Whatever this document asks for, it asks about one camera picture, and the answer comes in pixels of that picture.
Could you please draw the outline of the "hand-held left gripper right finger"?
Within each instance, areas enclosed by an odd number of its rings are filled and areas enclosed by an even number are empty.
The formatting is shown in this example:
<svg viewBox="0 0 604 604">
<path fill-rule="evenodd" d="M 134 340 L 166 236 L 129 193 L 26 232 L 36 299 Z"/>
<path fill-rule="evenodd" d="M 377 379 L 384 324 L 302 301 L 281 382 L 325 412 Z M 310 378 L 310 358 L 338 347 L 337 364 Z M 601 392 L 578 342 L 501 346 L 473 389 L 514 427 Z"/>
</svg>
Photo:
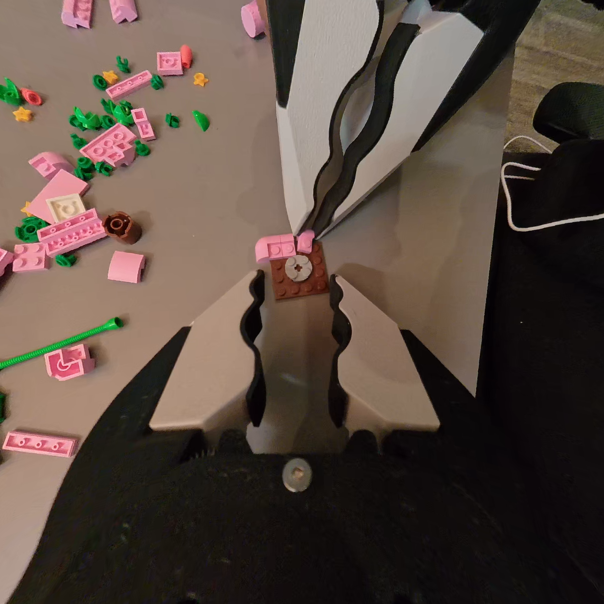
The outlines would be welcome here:
<svg viewBox="0 0 604 604">
<path fill-rule="evenodd" d="M 342 276 L 330 277 L 337 343 L 328 411 L 348 432 L 436 431 L 433 404 L 395 321 Z"/>
</svg>

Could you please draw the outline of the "small brown square plate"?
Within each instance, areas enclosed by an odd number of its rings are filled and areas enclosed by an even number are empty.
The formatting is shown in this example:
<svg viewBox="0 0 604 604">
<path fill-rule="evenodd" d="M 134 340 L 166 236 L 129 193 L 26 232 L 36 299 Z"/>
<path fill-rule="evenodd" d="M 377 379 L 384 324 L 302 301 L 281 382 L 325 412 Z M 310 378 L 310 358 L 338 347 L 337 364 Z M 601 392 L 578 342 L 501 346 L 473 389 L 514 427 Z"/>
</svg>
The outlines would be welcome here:
<svg viewBox="0 0 604 604">
<path fill-rule="evenodd" d="M 313 271 L 312 275 L 301 283 L 294 283 L 285 275 L 284 265 L 287 259 L 270 261 L 272 287 L 277 301 L 328 293 L 329 275 L 322 243 L 314 242 L 312 252 L 303 255 L 312 261 Z"/>
</svg>

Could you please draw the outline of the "grey round plate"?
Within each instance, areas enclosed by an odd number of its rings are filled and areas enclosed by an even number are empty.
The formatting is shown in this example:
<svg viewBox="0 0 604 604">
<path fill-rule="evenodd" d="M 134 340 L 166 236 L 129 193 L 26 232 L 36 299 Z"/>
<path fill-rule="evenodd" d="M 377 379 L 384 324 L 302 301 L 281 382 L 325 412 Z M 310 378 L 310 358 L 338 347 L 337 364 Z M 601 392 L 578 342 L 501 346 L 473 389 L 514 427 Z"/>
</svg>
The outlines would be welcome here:
<svg viewBox="0 0 604 604">
<path fill-rule="evenodd" d="M 292 282 L 301 283 L 312 275 L 313 264 L 308 256 L 297 254 L 286 260 L 284 271 Z"/>
</svg>

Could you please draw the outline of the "pink curved corner brick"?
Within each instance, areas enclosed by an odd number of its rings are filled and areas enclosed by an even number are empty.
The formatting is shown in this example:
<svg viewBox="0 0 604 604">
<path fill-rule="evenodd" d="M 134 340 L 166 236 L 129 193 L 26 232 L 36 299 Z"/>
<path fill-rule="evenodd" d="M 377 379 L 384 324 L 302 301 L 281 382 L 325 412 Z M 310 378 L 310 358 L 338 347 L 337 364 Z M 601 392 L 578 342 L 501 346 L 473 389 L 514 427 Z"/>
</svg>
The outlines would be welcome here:
<svg viewBox="0 0 604 604">
<path fill-rule="evenodd" d="M 262 237 L 256 242 L 254 251 L 257 263 L 288 259 L 297 254 L 295 238 L 291 233 Z"/>
</svg>

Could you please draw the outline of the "pink brick-built model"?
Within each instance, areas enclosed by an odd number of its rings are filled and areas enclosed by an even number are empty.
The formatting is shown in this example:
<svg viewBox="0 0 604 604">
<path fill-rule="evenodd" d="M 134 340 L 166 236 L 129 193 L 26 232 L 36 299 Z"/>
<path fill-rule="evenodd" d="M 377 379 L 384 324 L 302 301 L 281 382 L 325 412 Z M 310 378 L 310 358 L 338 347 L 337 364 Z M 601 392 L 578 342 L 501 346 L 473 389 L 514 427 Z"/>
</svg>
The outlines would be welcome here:
<svg viewBox="0 0 604 604">
<path fill-rule="evenodd" d="M 269 35 L 267 1 L 248 1 L 240 11 L 246 34 L 257 39 Z"/>
</svg>

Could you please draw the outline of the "pink notched round-corner brick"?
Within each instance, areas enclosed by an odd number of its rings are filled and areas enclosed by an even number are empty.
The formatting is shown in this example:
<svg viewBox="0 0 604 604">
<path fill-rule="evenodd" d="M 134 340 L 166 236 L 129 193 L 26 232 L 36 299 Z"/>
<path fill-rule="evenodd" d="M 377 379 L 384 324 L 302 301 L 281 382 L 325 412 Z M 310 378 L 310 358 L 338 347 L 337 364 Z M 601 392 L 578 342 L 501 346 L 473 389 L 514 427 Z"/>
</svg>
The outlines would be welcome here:
<svg viewBox="0 0 604 604">
<path fill-rule="evenodd" d="M 92 372 L 95 359 L 91 357 L 87 344 L 74 344 L 44 355 L 45 366 L 50 377 L 59 381 L 78 378 Z"/>
</svg>

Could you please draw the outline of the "pink curved slope tile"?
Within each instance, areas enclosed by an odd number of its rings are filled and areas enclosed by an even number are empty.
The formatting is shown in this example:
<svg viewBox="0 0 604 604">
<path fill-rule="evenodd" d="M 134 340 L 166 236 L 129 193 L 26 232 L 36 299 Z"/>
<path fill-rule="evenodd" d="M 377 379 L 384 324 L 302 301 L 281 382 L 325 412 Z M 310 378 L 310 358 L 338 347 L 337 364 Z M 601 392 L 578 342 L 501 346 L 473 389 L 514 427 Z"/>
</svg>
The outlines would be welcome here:
<svg viewBox="0 0 604 604">
<path fill-rule="evenodd" d="M 146 259 L 143 254 L 115 251 L 108 269 L 108 280 L 134 284 L 140 283 L 145 264 Z"/>
</svg>

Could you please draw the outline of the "brown round brick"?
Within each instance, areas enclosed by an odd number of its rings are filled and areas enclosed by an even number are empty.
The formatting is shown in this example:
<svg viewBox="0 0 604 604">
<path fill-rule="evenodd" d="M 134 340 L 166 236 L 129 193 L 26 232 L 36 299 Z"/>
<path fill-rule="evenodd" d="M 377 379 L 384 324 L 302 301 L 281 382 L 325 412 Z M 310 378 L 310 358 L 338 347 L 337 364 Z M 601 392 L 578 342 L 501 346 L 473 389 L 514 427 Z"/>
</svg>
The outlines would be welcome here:
<svg viewBox="0 0 604 604">
<path fill-rule="evenodd" d="M 106 216 L 103 220 L 103 228 L 109 237 L 125 245 L 137 243 L 142 236 L 140 224 L 122 211 L 116 211 Z"/>
</svg>

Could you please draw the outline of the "pink narrow three-stud plate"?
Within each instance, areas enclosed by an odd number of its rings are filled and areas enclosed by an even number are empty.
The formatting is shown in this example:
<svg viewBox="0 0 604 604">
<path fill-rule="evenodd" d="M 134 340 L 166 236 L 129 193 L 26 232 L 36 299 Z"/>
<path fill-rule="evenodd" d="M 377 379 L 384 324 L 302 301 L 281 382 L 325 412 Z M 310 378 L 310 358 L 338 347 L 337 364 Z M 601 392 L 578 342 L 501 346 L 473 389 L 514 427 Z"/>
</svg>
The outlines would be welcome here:
<svg viewBox="0 0 604 604">
<path fill-rule="evenodd" d="M 113 102 L 117 103 L 131 94 L 149 87 L 152 77 L 153 74 L 146 70 L 117 82 L 115 85 L 108 87 L 105 92 Z"/>
<path fill-rule="evenodd" d="M 37 434 L 25 431 L 9 431 L 2 450 L 27 452 L 49 457 L 71 458 L 75 455 L 79 439 L 72 437 Z"/>
</svg>

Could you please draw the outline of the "long pink hollow brick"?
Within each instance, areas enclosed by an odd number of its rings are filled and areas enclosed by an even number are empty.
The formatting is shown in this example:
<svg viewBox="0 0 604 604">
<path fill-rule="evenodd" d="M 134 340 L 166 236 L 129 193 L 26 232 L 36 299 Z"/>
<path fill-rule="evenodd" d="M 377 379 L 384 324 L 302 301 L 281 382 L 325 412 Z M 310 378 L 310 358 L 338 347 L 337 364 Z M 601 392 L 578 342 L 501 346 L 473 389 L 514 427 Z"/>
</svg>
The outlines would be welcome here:
<svg viewBox="0 0 604 604">
<path fill-rule="evenodd" d="M 38 240 L 50 257 L 68 254 L 107 236 L 95 208 L 37 231 Z"/>
</svg>

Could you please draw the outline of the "pink four-stud brick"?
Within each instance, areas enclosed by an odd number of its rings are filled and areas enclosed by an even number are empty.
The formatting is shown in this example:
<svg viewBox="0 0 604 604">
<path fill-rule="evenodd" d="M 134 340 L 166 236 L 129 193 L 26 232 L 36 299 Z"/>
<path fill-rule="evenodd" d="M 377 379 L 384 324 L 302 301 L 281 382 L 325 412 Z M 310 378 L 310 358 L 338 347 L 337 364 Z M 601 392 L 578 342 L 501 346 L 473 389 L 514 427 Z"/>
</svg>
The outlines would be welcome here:
<svg viewBox="0 0 604 604">
<path fill-rule="evenodd" d="M 51 259 L 44 243 L 21 243 L 14 246 L 13 273 L 32 273 L 49 270 Z"/>
</svg>

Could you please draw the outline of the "green round plate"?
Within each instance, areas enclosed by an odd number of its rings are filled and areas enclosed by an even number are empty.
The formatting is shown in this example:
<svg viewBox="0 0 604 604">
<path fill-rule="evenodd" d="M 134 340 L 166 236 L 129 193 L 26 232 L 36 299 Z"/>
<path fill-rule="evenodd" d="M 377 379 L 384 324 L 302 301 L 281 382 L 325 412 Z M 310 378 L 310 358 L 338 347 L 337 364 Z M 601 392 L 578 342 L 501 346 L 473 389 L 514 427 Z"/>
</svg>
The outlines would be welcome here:
<svg viewBox="0 0 604 604">
<path fill-rule="evenodd" d="M 49 223 L 37 216 L 28 216 L 22 219 L 21 224 L 16 226 L 14 234 L 17 239 L 24 243 L 39 242 L 38 231 L 49 226 Z"/>
</svg>

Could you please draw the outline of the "pink flat square tile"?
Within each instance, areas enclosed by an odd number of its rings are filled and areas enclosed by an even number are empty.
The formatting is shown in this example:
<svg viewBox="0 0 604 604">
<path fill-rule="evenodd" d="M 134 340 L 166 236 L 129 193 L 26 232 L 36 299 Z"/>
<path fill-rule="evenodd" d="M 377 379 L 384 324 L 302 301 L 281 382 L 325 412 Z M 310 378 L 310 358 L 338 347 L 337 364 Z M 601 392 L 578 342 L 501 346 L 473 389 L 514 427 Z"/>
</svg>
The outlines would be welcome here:
<svg viewBox="0 0 604 604">
<path fill-rule="evenodd" d="M 90 184 L 66 170 L 59 170 L 53 178 L 41 189 L 38 195 L 26 208 L 26 213 L 36 216 L 48 223 L 57 223 L 59 220 L 53 217 L 48 199 L 53 199 L 70 194 L 83 194 L 90 188 Z"/>
</svg>

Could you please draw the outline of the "scattered small green pieces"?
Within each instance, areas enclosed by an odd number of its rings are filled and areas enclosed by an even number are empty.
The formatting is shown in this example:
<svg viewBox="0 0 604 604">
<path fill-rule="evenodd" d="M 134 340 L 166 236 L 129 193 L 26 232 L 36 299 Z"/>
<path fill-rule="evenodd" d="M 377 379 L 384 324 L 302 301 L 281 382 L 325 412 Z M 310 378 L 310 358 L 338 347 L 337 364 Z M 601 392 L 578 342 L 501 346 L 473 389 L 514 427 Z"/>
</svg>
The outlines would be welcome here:
<svg viewBox="0 0 604 604">
<path fill-rule="evenodd" d="M 164 86 L 162 76 L 158 73 L 152 74 L 153 77 L 150 82 L 150 87 L 155 90 L 162 89 Z M 105 90 L 108 88 L 108 84 L 103 79 L 102 75 L 95 74 L 93 77 L 93 83 L 97 89 L 106 94 Z M 78 128 L 81 131 L 92 131 L 96 138 L 102 134 L 102 132 L 119 123 L 126 126 L 137 136 L 137 139 L 133 142 L 136 153 L 138 155 L 147 155 L 149 151 L 148 146 L 146 141 L 140 140 L 138 129 L 134 124 L 131 115 L 131 110 L 134 108 L 132 107 L 132 104 L 127 101 L 126 98 L 115 103 L 108 97 L 108 95 L 107 98 L 103 97 L 101 99 L 101 103 L 105 112 L 104 115 L 98 115 L 94 112 L 83 112 L 79 107 L 73 107 L 72 114 L 70 115 L 70 124 L 72 127 Z M 91 142 L 76 134 L 73 134 L 71 139 L 73 146 L 78 151 Z M 114 169 L 115 168 L 107 162 L 99 161 L 94 163 L 89 158 L 81 155 L 81 157 L 78 158 L 77 166 L 74 167 L 73 175 L 87 182 L 87 178 L 93 171 L 110 175 Z"/>
</svg>

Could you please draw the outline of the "pink rounded brick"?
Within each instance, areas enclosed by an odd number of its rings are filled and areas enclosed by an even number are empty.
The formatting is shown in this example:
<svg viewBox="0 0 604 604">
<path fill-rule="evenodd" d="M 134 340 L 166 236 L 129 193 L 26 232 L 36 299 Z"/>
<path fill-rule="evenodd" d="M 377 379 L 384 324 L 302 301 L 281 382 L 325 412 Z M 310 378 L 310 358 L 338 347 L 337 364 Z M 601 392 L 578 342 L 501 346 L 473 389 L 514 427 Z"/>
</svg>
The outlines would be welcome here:
<svg viewBox="0 0 604 604">
<path fill-rule="evenodd" d="M 69 174 L 74 173 L 74 166 L 65 157 L 54 152 L 41 152 L 29 159 L 28 163 L 48 181 L 55 177 L 60 170 Z"/>
</svg>

